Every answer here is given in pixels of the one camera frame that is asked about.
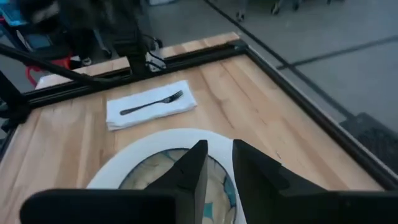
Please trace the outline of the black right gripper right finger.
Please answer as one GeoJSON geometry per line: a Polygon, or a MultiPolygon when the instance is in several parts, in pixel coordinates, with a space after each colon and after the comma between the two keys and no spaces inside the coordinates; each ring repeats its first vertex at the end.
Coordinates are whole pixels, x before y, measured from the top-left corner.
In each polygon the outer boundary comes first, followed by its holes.
{"type": "Polygon", "coordinates": [[[327,190],[240,139],[233,170],[247,224],[398,224],[398,191],[327,190]]]}

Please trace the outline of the blue-screen device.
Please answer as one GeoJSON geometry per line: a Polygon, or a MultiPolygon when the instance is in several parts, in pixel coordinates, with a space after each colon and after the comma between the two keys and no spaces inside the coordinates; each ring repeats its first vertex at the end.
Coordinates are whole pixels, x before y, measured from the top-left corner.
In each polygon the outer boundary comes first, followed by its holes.
{"type": "Polygon", "coordinates": [[[47,35],[34,32],[22,17],[15,0],[0,0],[0,36],[5,35],[17,49],[31,52],[51,45],[47,35]]]}

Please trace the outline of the black aluminium table frame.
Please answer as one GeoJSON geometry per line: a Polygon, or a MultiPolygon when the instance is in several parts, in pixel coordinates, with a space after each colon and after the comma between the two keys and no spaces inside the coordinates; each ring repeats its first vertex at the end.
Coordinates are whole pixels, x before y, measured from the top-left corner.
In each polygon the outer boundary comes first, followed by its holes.
{"type": "Polygon", "coordinates": [[[346,151],[364,170],[387,190],[398,190],[398,177],[382,167],[381,162],[373,159],[371,154],[351,138],[344,129],[328,118],[319,108],[315,106],[304,94],[300,93],[293,84],[289,83],[276,69],[264,59],[260,58],[245,41],[230,40],[224,44],[214,47],[206,47],[193,52],[187,52],[165,58],[166,68],[158,72],[146,70],[144,73],[133,75],[131,67],[120,68],[112,72],[105,72],[93,77],[80,74],[72,70],[52,64],[41,58],[21,50],[13,49],[0,44],[0,55],[18,60],[23,63],[36,65],[69,81],[63,84],[46,87],[21,93],[8,80],[0,83],[0,98],[6,103],[6,107],[0,110],[5,118],[24,121],[29,113],[36,108],[52,105],[79,96],[89,95],[103,90],[108,90],[122,85],[135,83],[149,78],[159,77],[168,73],[185,70],[206,63],[247,55],[279,88],[286,93],[293,102],[298,105],[314,122],[316,122],[344,151],[346,151]]]}

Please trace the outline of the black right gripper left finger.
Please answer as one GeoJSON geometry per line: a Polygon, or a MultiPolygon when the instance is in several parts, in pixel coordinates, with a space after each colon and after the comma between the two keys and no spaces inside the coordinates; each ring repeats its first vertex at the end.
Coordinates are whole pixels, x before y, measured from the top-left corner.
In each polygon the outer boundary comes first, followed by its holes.
{"type": "Polygon", "coordinates": [[[21,224],[201,224],[207,158],[199,140],[143,190],[43,190],[22,204],[21,224]]]}

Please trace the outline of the black floor vent grate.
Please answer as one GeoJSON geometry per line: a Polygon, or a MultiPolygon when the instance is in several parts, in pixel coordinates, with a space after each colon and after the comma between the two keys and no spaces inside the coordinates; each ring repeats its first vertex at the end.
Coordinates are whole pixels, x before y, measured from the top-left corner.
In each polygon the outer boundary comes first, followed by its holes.
{"type": "Polygon", "coordinates": [[[398,134],[367,113],[360,113],[340,123],[347,132],[398,174],[398,134]]]}

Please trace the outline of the blue and beige floral plate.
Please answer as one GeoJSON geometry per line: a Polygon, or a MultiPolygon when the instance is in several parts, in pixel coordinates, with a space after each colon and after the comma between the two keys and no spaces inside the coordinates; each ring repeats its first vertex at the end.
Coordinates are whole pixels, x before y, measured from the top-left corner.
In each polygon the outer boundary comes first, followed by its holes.
{"type": "MultiPolygon", "coordinates": [[[[142,190],[164,175],[188,149],[175,148],[158,152],[133,168],[119,186],[120,189],[142,190]]],[[[208,180],[202,224],[234,224],[236,194],[230,176],[223,166],[208,157],[208,180]]]]}

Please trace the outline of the white cloth napkin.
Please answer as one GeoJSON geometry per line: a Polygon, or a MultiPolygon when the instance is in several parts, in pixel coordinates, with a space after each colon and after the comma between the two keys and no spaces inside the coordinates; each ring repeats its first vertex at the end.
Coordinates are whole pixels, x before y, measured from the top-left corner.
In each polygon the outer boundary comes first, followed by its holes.
{"type": "Polygon", "coordinates": [[[197,102],[186,80],[106,103],[106,125],[115,131],[156,118],[190,111],[197,102]]]}

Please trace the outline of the white round plate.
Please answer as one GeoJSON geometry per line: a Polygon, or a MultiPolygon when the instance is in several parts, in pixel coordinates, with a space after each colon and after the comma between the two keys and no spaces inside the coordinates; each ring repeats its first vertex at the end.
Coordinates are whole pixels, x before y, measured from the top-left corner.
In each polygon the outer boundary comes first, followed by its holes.
{"type": "Polygon", "coordinates": [[[181,128],[160,131],[128,145],[113,156],[92,178],[90,189],[118,189],[128,173],[148,157],[168,149],[190,149],[199,140],[208,142],[208,156],[218,161],[230,176],[236,194],[236,219],[234,224],[246,224],[236,190],[230,138],[208,130],[181,128]]]}

